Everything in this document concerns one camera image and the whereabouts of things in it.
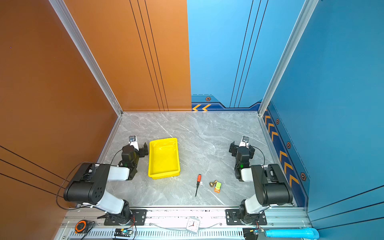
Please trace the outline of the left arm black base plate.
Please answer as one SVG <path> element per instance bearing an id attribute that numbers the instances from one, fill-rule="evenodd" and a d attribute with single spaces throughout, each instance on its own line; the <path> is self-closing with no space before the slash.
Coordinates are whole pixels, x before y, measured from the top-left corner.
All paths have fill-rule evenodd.
<path id="1" fill-rule="evenodd" d="M 125 220 L 118 218 L 116 216 L 113 217 L 107 217 L 105 218 L 104 225 L 105 226 L 144 226 L 146 217 L 147 217 L 147 210 L 145 209 L 133 209 L 131 210 L 130 219 Z"/>

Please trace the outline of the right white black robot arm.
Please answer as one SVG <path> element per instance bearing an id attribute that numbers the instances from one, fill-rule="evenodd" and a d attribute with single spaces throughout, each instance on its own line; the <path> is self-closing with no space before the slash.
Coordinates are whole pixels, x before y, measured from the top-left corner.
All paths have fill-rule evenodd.
<path id="1" fill-rule="evenodd" d="M 239 145 L 231 143 L 229 147 L 229 153 L 236 159 L 236 179 L 254 185 L 254 194 L 241 202 L 236 216 L 244 225 L 256 224 L 267 209 L 291 204 L 294 200 L 292 188 L 280 165 L 250 165 L 255 150 L 259 148 L 244 141 Z"/>

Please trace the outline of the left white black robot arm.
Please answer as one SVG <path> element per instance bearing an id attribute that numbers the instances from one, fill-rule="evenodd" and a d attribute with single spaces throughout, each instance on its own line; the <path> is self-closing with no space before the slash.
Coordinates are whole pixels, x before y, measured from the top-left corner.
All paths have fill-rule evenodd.
<path id="1" fill-rule="evenodd" d="M 131 181 L 138 172 L 139 159 L 149 154 L 148 145 L 137 148 L 130 142 L 122 148 L 122 159 L 118 165 L 81 163 L 77 172 L 64 190 L 67 202 L 83 204 L 85 208 L 96 208 L 104 214 L 105 225 L 131 225 L 134 213 L 129 202 L 115 197 L 106 190 L 108 182 Z"/>

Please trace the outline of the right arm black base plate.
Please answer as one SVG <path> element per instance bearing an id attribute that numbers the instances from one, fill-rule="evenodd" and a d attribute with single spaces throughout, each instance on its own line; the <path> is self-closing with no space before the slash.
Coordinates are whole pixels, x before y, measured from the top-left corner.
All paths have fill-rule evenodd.
<path id="1" fill-rule="evenodd" d="M 245 226 L 266 226 L 267 217 L 264 212 L 261 214 L 245 214 L 243 217 L 240 213 L 239 209 L 226 209 L 226 221 L 227 225 L 235 226 L 235 225 L 245 225 Z"/>

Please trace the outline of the red handled screwdriver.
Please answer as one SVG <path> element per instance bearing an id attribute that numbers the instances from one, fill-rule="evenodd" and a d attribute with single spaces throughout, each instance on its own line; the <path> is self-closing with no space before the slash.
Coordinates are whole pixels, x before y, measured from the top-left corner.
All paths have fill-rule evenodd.
<path id="1" fill-rule="evenodd" d="M 201 183 L 201 179 L 202 179 L 202 175 L 201 175 L 201 174 L 198 174 L 195 197 L 197 196 L 198 189 L 199 189 L 199 186 L 200 186 L 200 183 Z"/>

